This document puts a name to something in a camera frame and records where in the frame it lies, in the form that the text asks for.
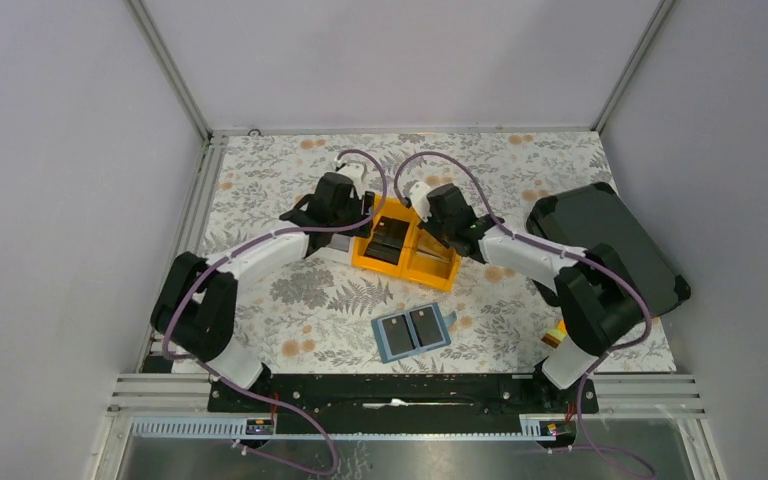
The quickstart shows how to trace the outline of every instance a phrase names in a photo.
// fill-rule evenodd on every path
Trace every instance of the leaf pattern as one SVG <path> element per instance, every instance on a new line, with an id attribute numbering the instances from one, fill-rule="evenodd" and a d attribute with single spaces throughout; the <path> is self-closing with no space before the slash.
<path id="1" fill-rule="evenodd" d="M 371 313 L 378 304 L 386 304 L 387 300 L 393 299 L 389 282 L 382 283 L 380 278 L 378 284 L 365 278 L 361 278 L 361 281 L 363 285 L 348 280 L 328 303 L 328 308 L 353 315 L 364 311 Z"/>
<path id="2" fill-rule="evenodd" d="M 263 233 L 298 197 L 313 191 L 333 168 L 334 155 L 346 148 L 378 158 L 391 188 L 407 156 L 423 150 L 452 155 L 479 178 L 493 208 L 517 230 L 524 229 L 526 213 L 542 196 L 596 181 L 613 184 L 601 141 L 592 132 L 231 137 L 199 253 L 224 251 Z M 380 191 L 375 169 L 368 172 L 370 188 Z M 399 188 L 407 191 L 419 180 L 453 182 L 482 210 L 466 175 L 441 159 L 417 159 L 405 169 Z M 452 344 L 382 364 L 370 320 L 435 301 L 444 313 L 458 314 L 450 327 Z M 461 262 L 452 291 L 442 293 L 309 259 L 240 285 L 234 336 L 276 373 L 527 372 L 550 352 L 540 338 L 560 318 L 531 281 L 471 260 Z M 599 370 L 675 370 L 660 323 L 644 344 L 614 353 Z M 198 367 L 180 361 L 174 371 Z"/>

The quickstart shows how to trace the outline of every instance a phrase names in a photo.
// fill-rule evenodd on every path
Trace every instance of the orange component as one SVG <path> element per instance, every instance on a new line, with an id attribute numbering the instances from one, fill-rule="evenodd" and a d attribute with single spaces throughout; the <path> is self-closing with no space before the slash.
<path id="1" fill-rule="evenodd" d="M 373 208 L 378 208 L 380 202 L 381 197 L 376 195 Z M 358 238 L 355 241 L 352 265 L 444 292 L 451 291 L 461 264 L 461 258 L 455 250 L 444 247 L 428 232 L 420 230 L 419 216 L 412 208 L 405 207 L 396 198 L 388 198 L 384 202 L 384 208 L 375 217 L 373 231 L 380 225 L 382 217 L 408 223 L 399 263 L 394 265 L 364 255 L 373 239 L 373 236 L 370 236 L 370 238 Z"/>

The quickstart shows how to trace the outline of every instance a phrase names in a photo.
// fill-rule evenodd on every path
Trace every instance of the black case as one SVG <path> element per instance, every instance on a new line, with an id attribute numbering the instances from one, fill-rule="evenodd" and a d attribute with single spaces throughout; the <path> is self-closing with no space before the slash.
<path id="1" fill-rule="evenodd" d="M 564 245 L 591 249 L 604 243 L 613 247 L 654 316 L 690 298 L 684 277 L 607 183 L 541 198 L 525 228 L 532 235 Z M 558 306 L 551 290 L 535 284 L 547 303 Z"/>

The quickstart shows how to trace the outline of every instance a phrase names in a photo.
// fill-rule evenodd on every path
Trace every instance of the glass panel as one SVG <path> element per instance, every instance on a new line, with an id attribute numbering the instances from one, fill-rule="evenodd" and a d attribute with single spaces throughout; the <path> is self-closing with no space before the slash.
<path id="1" fill-rule="evenodd" d="M 605 446 L 628 449 L 650 462 L 660 479 L 693 478 L 681 436 L 669 420 L 589 420 L 593 439 Z M 533 442 L 513 441 L 339 441 L 339 475 L 334 478 L 405 480 L 618 479 L 593 452 L 529 454 L 542 450 Z M 576 445 L 583 445 L 579 435 Z M 242 457 L 230 442 L 140 438 L 131 439 L 124 480 L 308 479 L 306 473 L 255 456 Z M 316 468 L 330 462 L 323 441 L 274 440 L 264 451 Z M 635 472 L 642 467 L 618 458 Z"/>

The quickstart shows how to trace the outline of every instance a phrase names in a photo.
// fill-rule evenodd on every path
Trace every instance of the red wire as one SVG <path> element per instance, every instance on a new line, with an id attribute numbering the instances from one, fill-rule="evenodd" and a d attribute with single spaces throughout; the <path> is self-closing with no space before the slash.
<path id="1" fill-rule="evenodd" d="M 278 392 L 275 392 L 272 394 L 273 397 L 275 397 L 275 400 L 281 400 L 278 398 Z M 278 405 L 272 405 L 272 408 L 269 409 L 269 421 L 272 422 L 272 428 L 273 431 L 275 429 L 275 413 L 278 411 Z"/>

